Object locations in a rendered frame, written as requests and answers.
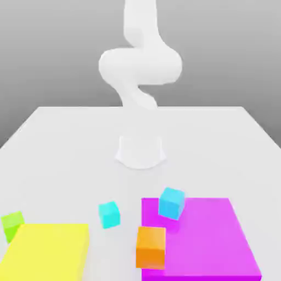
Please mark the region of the small green cube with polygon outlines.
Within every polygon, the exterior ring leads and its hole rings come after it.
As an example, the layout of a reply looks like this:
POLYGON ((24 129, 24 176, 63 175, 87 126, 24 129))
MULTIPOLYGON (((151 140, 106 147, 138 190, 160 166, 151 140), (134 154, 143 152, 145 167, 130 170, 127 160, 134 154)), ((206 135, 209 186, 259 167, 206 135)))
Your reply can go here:
POLYGON ((24 224, 24 217, 23 217, 21 211, 17 211, 17 212, 13 212, 8 215, 2 216, 1 222, 2 222, 2 226, 3 226, 4 234, 6 237, 6 241, 9 244, 13 240, 18 228, 22 224, 24 224))

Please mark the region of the large yellow box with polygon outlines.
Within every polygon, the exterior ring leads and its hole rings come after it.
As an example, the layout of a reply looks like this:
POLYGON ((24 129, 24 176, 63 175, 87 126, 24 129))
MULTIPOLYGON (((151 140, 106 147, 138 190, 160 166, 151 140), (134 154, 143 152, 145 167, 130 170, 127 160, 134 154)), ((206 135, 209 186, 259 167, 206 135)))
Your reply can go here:
POLYGON ((23 224, 0 262, 0 281, 82 281, 88 224, 23 224))

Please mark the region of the small cyan cube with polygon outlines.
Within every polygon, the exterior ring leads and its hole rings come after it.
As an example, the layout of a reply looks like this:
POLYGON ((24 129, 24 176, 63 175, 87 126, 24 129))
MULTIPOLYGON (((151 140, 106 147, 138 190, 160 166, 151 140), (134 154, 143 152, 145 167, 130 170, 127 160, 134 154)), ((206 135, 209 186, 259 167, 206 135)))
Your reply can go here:
POLYGON ((111 201, 98 206, 99 218, 104 229, 118 226, 121 221, 119 208, 116 202, 111 201))

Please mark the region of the large magenta box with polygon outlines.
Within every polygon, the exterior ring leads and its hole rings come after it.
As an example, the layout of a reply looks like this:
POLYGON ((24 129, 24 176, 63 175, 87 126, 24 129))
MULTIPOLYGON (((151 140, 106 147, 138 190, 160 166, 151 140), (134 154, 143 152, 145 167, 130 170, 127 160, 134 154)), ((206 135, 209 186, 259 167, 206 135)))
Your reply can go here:
POLYGON ((262 274, 227 198, 186 198, 179 220, 142 199, 142 225, 166 228, 165 269, 143 269, 142 281, 261 281, 262 274))

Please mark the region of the small blue cube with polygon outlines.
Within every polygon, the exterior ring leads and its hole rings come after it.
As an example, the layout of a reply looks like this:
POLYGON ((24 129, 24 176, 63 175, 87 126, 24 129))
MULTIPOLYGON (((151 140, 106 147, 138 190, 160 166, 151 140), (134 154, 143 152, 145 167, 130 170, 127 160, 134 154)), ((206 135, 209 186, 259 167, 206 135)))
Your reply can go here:
POLYGON ((158 214, 172 220, 179 220, 185 204, 185 193, 166 187, 159 197, 158 214))

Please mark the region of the small orange cube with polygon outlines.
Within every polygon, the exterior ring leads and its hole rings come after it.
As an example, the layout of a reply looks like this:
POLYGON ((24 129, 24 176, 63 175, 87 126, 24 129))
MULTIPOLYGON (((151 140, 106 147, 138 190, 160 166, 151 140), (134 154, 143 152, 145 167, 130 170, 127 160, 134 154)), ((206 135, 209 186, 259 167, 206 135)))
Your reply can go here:
POLYGON ((165 269, 166 229, 162 227, 138 227, 136 242, 136 267, 165 269))

